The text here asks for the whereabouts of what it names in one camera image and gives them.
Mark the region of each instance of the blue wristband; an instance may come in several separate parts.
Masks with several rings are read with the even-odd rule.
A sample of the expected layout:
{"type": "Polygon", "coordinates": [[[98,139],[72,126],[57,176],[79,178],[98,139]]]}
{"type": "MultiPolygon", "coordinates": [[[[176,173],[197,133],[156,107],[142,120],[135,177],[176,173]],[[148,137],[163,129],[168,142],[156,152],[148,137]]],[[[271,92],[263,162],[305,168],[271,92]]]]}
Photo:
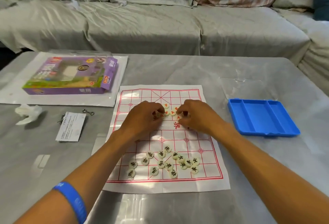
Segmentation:
{"type": "Polygon", "coordinates": [[[87,219],[87,211],[79,193],[69,183],[62,181],[53,189],[62,193],[72,206],[79,224],[83,224],[87,219]]]}

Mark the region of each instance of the blue storage box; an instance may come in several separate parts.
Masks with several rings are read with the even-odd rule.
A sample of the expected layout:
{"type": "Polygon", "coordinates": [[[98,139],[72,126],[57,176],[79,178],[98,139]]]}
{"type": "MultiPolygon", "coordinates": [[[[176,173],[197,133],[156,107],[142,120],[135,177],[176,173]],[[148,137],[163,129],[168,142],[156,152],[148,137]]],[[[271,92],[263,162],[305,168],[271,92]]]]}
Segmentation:
{"type": "Polygon", "coordinates": [[[228,108],[241,135],[296,136],[300,134],[282,103],[273,100],[229,99],[228,108]]]}

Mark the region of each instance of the sofa seat cushion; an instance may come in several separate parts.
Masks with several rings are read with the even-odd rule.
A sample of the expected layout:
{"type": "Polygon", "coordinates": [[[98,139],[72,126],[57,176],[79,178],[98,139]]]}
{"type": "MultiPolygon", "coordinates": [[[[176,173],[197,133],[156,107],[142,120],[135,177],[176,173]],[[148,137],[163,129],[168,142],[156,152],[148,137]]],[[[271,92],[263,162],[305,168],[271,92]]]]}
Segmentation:
{"type": "Polygon", "coordinates": [[[92,50],[87,20],[63,2],[25,0],[0,10],[0,41],[14,52],[50,49],[92,50]]]}
{"type": "Polygon", "coordinates": [[[311,13],[277,11],[310,38],[310,47],[298,68],[329,96],[329,22],[315,21],[311,13]]]}
{"type": "Polygon", "coordinates": [[[199,55],[200,29],[182,6],[81,3],[95,49],[113,53],[199,55]]]}
{"type": "Polygon", "coordinates": [[[201,55],[285,57],[297,65],[309,38],[270,8],[199,6],[193,15],[201,28],[201,55]]]}

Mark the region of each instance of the coffee table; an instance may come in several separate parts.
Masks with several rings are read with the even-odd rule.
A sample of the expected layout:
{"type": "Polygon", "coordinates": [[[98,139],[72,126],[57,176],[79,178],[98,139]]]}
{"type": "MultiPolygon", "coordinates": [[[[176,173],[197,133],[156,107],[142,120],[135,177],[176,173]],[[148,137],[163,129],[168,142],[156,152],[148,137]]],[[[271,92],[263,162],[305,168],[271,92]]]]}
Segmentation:
{"type": "MultiPolygon", "coordinates": [[[[25,52],[0,72],[0,87],[29,63],[25,52]]],[[[129,55],[122,85],[201,84],[210,106],[232,122],[227,98],[279,100],[301,130],[294,138],[247,137],[329,195],[329,98],[284,58],[129,55]]],[[[0,216],[12,223],[105,142],[113,108],[43,106],[26,126],[15,105],[0,105],[0,216]],[[78,143],[57,143],[66,111],[88,116],[78,143]]],[[[231,156],[220,145],[231,190],[132,195],[103,191],[86,223],[275,223],[231,156]]]]}

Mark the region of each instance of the left arm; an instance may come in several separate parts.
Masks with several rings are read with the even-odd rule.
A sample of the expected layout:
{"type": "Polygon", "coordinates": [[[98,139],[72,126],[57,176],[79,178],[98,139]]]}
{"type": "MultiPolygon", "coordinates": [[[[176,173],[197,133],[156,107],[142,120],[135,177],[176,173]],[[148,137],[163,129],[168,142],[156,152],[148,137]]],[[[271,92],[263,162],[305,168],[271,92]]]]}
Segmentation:
{"type": "MultiPolygon", "coordinates": [[[[146,101],[135,106],[127,115],[121,128],[114,131],[109,140],[95,154],[63,180],[71,184],[80,194],[87,214],[91,211],[113,168],[131,143],[161,124],[161,118],[153,119],[155,110],[165,111],[161,104],[146,101]]],[[[78,222],[66,198],[57,190],[51,190],[15,223],[78,222]]]]}

